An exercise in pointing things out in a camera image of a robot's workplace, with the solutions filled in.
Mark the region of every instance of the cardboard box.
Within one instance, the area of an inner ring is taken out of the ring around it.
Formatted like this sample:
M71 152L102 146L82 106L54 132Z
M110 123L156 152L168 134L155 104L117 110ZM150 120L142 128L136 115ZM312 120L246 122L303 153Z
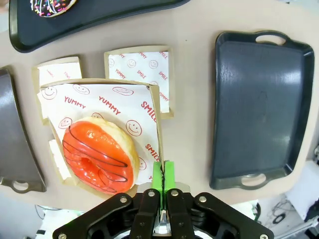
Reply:
M64 58L59 58L59 59L55 59L52 61L47 61L44 63L41 63L37 66L32 67L31 69L31 75L32 75L32 81L33 81L33 88L34 88L34 92L35 92L35 96L40 92L40 88L43 87L40 85L40 80L39 80L39 67L42 66L49 66L49 65L57 65L57 64L65 64L65 63L78 63L80 64L80 60L79 57L77 56L72 56L72 57L64 57ZM41 104L40 101L38 99L38 97L36 96L36 102L37 102L37 108L39 111L39 115L41 117L42 123L48 125L48 119L46 117L44 117L42 115L42 108L41 108Z
M171 119L174 117L174 106L175 106L175 80L174 80L174 64L173 64L173 51L172 48L165 45L152 45L152 46L135 46L122 49L116 49L104 53L104 65L105 65L105 77L110 78L109 72L109 55L120 55L128 53L140 53L140 52L168 52L168 67L169 67L169 112L161 113L161 118Z
M86 84L111 84L111 85L116 84L116 85L118 85L118 84L123 84L123 85L145 85L145 86L149 87L150 94L151 94L152 101L153 101L154 110L155 110L155 116L156 116L156 119L157 119L156 120L156 124L157 124L158 141L159 141L159 158L160 158L160 161L161 161L161 163L163 165L164 160L163 160L161 123L160 123L160 92L159 92L159 87L158 86L150 85L150 84L146 84L146 83L134 82L134 81L122 81L122 80L110 80L110 79L76 79L76 80L63 80L63 81L58 81L58 82L54 82L54 83L51 83L51 84L46 84L46 85L43 85L41 87L41 89L45 89L46 87L56 86L56 85L60 85L60 84L80 84L80 85L86 85ZM57 134L55 132L55 129L52 126L52 124L50 123L49 125L50 125L50 127L52 129L54 138L56 139L56 142L57 142L57 144L59 146L60 152L63 155L62 142L60 141L59 137L57 136ZM53 165L55 165L55 170L57 172L59 172L59 170L58 170L58 168L57 168L57 166L55 164L53 156L52 156L52 160L53 160ZM112 195L108 195L108 194L99 192L99 191L91 188L90 186L84 184L78 177L76 177L74 175L73 171L68 166L68 164L66 163L65 159L64 159L64 162L65 162L65 164L68 167L68 171L69 171L71 177L63 179L61 177L61 175L58 175L59 179L61 180L61 182L63 184L68 185L68 186L81 187L82 189L87 190L87 191L93 193L94 195L97 195L97 196L99 196L99 197L101 197L103 199L108 199L108 198L110 198L112 196ZM135 185L127 193L130 196L133 196L133 195L136 194L136 191L137 191L137 186Z

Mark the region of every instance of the cable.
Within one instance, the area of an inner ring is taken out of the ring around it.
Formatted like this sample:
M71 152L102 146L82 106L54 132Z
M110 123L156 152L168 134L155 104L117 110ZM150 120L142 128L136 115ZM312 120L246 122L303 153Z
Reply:
M293 211L295 211L294 206L290 203L288 199L283 198L267 214L268 219L266 223L264 224L264 226L269 229L272 227L275 227L277 224L282 222L283 219L286 218L290 212L293 212Z
M38 212L38 209L36 208L36 205L34 205L34 208L35 208L36 213L38 214L38 217L43 220L44 218L42 218L42 217L40 216L40 214L39 214L39 212Z
M261 207L260 207L259 203L256 204L255 209L256 209L257 213L254 213L254 216L255 216L255 221L257 222L260 215L261 215Z
M37 205L38 207L42 208L42 209L45 209L45 210L49 210L49 211L60 211L62 209L59 209L59 208L53 208L53 209L50 209L50 208L45 208L45 207L42 207L40 205Z

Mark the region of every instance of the black tray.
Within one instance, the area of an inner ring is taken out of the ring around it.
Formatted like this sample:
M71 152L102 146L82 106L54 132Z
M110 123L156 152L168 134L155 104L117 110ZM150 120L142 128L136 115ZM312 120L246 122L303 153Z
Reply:
M35 159L17 102L14 80L0 69L0 185L17 193L45 192L43 175ZM27 183L26 188L16 183Z
M66 13L46 18L32 12L29 0L10 0L10 40L17 51L26 53L56 39L103 22L173 8L188 1L78 0Z
M286 40L257 43L261 35ZM283 33L224 32L216 40L216 114L210 187L258 189L290 174L307 125L315 55ZM259 185L243 177L264 174Z

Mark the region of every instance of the table surface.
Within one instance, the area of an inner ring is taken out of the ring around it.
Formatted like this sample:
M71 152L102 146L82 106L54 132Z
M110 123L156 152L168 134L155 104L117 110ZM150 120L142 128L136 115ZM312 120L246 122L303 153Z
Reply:
M214 191L208 185L213 131L214 42L225 30L282 31L319 52L319 16L274 0L191 0L174 9L151 12L105 23L31 53L13 49L8 32L0 34L0 67L11 66L27 132L45 175L47 192L21 195L0 186L0 192L18 200L57 208L86 211L103 199L81 188L61 185L49 158L50 129L41 124L31 82L31 67L55 58L77 55L83 76L103 78L103 53L137 45L166 44L174 50L175 117L162 121L164 159L175 162L176 181L188 184L195 196L209 192L228 204L272 196L289 190L310 158L319 136L319 94L313 94L310 116L293 173L261 189ZM319 64L313 92L319 92Z

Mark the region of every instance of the donut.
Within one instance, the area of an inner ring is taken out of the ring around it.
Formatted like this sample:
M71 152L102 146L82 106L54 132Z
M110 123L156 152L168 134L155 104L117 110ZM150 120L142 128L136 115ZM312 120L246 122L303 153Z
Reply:
M94 117L78 120L66 129L62 146L65 161L85 184L106 194L134 186L140 160L133 140L114 123Z
M30 0L31 10L39 16L53 17L66 11L76 0Z

